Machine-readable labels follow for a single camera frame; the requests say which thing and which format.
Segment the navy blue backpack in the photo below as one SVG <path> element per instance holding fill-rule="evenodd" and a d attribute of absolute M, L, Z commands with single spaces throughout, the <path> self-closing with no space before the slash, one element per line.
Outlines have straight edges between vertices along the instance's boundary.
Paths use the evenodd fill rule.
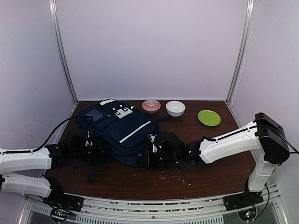
<path fill-rule="evenodd" d="M 115 159 L 141 168 L 138 154 L 152 152 L 148 134 L 158 134 L 159 124 L 169 120 L 170 117 L 152 120 L 132 105 L 106 99 L 81 110 L 75 126 L 93 133 L 102 147 L 110 150 L 107 162 Z"/>

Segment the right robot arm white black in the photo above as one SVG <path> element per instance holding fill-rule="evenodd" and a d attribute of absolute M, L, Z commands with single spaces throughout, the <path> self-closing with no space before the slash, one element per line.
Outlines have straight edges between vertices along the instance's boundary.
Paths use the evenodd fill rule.
<path fill-rule="evenodd" d="M 193 168 L 246 151 L 262 150 L 262 157 L 248 178 L 246 191 L 239 197 L 244 206 L 257 199 L 257 193 L 262 191 L 276 167 L 290 157 L 283 127 L 262 112 L 237 130 L 213 138 L 203 137 L 188 145 L 173 132 L 151 134 L 149 141 L 149 149 L 138 155 L 143 167 L 179 164 Z"/>

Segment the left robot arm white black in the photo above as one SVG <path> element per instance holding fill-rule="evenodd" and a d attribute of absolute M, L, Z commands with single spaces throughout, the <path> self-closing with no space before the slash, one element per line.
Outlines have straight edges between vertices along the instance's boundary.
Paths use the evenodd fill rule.
<path fill-rule="evenodd" d="M 57 207 L 67 203 L 67 196 L 56 178 L 19 174 L 28 170 L 54 170 L 69 167 L 77 161 L 94 164 L 106 151 L 93 143 L 52 144 L 36 149 L 0 151 L 0 191 L 34 195 L 50 200 Z"/>

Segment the red patterned bowl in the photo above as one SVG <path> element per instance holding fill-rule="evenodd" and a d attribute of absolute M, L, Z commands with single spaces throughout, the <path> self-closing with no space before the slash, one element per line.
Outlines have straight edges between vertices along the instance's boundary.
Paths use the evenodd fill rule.
<path fill-rule="evenodd" d="M 142 109 L 146 114 L 156 114 L 161 108 L 161 103 L 157 100 L 149 99 L 142 102 Z"/>

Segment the white ceramic bowl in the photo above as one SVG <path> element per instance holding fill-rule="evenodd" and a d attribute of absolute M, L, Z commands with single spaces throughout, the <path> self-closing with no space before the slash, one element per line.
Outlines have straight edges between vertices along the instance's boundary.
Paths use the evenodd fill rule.
<path fill-rule="evenodd" d="M 176 118 L 184 114 L 186 106 L 180 101 L 169 101 L 168 103 L 166 103 L 165 108 L 166 112 L 170 116 Z"/>

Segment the green plate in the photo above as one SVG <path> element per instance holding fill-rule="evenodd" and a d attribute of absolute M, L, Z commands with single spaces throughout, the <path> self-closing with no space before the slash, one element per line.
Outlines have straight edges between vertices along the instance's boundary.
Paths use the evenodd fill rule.
<path fill-rule="evenodd" d="M 221 123 L 218 113 L 211 110 L 202 110 L 198 113 L 198 120 L 206 126 L 217 126 Z"/>

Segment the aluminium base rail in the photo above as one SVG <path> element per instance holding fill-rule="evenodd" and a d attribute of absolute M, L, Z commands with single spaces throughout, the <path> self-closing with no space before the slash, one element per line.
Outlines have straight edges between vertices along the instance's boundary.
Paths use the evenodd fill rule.
<path fill-rule="evenodd" d="M 80 211 L 64 224 L 288 224 L 283 200 L 275 184 L 262 192 L 264 201 L 227 210 L 224 195 L 177 200 L 121 200 L 83 198 Z"/>

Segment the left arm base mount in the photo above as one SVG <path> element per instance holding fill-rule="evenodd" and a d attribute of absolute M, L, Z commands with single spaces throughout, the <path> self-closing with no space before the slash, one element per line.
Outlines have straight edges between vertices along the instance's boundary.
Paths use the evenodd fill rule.
<path fill-rule="evenodd" d="M 83 206 L 84 199 L 79 196 L 68 194 L 53 194 L 49 197 L 41 197 L 43 203 L 52 208 L 50 218 L 55 223 L 62 223 L 70 217 L 75 217 L 75 212 L 80 212 Z"/>

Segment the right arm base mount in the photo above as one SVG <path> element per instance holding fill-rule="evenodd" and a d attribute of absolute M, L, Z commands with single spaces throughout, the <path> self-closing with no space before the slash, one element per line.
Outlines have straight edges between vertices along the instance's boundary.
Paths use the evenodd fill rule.
<path fill-rule="evenodd" d="M 245 222 L 253 221 L 257 217 L 256 205 L 263 202 L 260 193 L 242 192 L 225 196 L 223 202 L 226 211 L 237 210 L 238 217 Z"/>

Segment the left aluminium frame post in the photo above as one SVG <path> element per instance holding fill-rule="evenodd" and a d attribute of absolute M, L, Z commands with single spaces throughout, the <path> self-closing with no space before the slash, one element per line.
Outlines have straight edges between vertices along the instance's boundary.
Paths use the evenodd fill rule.
<path fill-rule="evenodd" d="M 75 89 L 74 89 L 73 82 L 72 82 L 72 79 L 71 79 L 69 67 L 68 67 L 68 64 L 67 64 L 67 59 L 66 59 L 66 54 L 65 54 L 65 50 L 64 50 L 63 39 L 62 39 L 62 36 L 61 36 L 60 24 L 59 24 L 59 19 L 58 19 L 56 1 L 55 0 L 49 0 L 49 7 L 50 7 L 50 14 L 51 14 L 51 18 L 52 18 L 52 24 L 53 24 L 54 32 L 55 32 L 55 35 L 56 35 L 56 42 L 57 42 L 59 57 L 60 57 L 61 65 L 62 65 L 62 68 L 63 68 L 64 76 L 65 76 L 69 91 L 71 93 L 72 100 L 76 104 L 76 103 L 78 103 L 78 98 L 77 98 L 77 95 L 75 93 Z"/>

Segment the aluminium frame post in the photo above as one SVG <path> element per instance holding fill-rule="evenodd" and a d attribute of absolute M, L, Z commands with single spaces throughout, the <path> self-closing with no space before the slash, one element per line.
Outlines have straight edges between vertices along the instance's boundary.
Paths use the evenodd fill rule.
<path fill-rule="evenodd" d="M 62 39 L 62 36 L 61 36 L 60 24 L 59 24 L 59 19 L 58 19 L 56 1 L 55 0 L 49 0 L 49 7 L 50 7 L 50 14 L 51 14 L 51 18 L 52 18 L 52 24 L 53 24 L 54 32 L 55 32 L 55 35 L 56 35 L 56 42 L 57 42 L 59 57 L 60 57 L 61 65 L 62 65 L 62 68 L 63 68 L 64 76 L 65 76 L 69 91 L 71 93 L 72 100 L 76 104 L 76 103 L 78 103 L 78 98 L 77 98 L 77 95 L 75 93 L 75 89 L 74 89 L 73 82 L 72 82 L 72 79 L 71 79 L 69 67 L 68 67 L 68 64 L 67 64 L 67 59 L 66 59 L 66 54 L 65 54 L 65 50 L 64 50 L 63 39 Z"/>
<path fill-rule="evenodd" d="M 246 14 L 244 19 L 244 25 L 243 25 L 243 32 L 242 32 L 242 38 L 241 43 L 239 47 L 239 53 L 233 73 L 233 78 L 231 81 L 231 85 L 228 91 L 226 103 L 228 105 L 232 105 L 233 99 L 235 97 L 235 94 L 237 92 L 237 88 L 241 79 L 241 73 L 244 66 L 244 58 L 246 54 L 246 50 L 249 43 L 250 33 L 252 30 L 252 22 L 254 17 L 254 8 L 255 8 L 255 0 L 248 0 L 247 1 L 247 8 L 246 8 Z"/>

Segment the right aluminium frame post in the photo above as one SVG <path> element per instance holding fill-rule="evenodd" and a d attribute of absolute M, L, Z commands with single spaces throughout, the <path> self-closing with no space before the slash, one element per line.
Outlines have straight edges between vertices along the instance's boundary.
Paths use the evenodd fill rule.
<path fill-rule="evenodd" d="M 255 0 L 248 0 L 247 1 L 247 8 L 246 8 L 246 14 L 244 19 L 244 25 L 243 25 L 243 32 L 242 32 L 242 38 L 241 43 L 239 47 L 239 53 L 233 73 L 233 78 L 231 81 L 231 85 L 228 91 L 226 103 L 228 105 L 232 105 L 233 99 L 235 97 L 235 94 L 237 92 L 237 88 L 241 79 L 241 73 L 244 66 L 244 58 L 246 54 L 246 50 L 249 43 L 250 33 L 252 30 L 252 22 L 254 17 L 254 8 L 255 8 Z"/>

